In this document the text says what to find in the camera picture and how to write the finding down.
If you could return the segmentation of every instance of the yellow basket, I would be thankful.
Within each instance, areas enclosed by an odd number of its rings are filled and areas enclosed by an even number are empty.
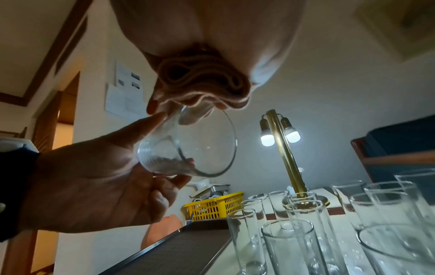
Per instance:
[[[188,203],[184,207],[189,209],[189,218],[193,213],[193,220],[208,220],[225,218],[227,214],[240,209],[243,192],[232,193],[218,198]]]

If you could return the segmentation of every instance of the black tray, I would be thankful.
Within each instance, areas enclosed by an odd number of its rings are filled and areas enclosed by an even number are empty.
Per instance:
[[[100,275],[203,275],[230,241],[225,219],[193,222]]]

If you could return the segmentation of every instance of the sleeve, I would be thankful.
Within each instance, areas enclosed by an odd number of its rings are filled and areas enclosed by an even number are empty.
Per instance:
[[[19,212],[38,152],[26,147],[0,152],[0,241],[16,236]]]

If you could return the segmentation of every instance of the brass lamp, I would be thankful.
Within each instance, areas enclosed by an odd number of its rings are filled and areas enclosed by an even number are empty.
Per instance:
[[[302,180],[289,145],[289,142],[294,143],[300,140],[299,132],[291,125],[288,118],[277,114],[275,110],[269,110],[261,117],[260,127],[261,143],[264,146],[272,146],[276,142],[295,193],[307,192],[308,189]],[[329,205],[325,196],[317,197],[326,206]]]

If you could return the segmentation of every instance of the lamp pole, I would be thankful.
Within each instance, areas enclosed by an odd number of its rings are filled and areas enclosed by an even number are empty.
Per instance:
[[[295,190],[295,193],[307,192],[308,189],[302,180],[300,175],[298,165],[296,165],[295,158],[290,150],[289,142],[284,134],[283,126],[278,118],[278,114],[274,109],[266,112],[265,116],[269,121],[269,126],[271,128],[272,134],[275,138],[276,145],[280,151],[282,160],[284,161],[285,169],[290,178],[291,186]],[[324,196],[318,196],[326,206],[329,205],[329,201]]]

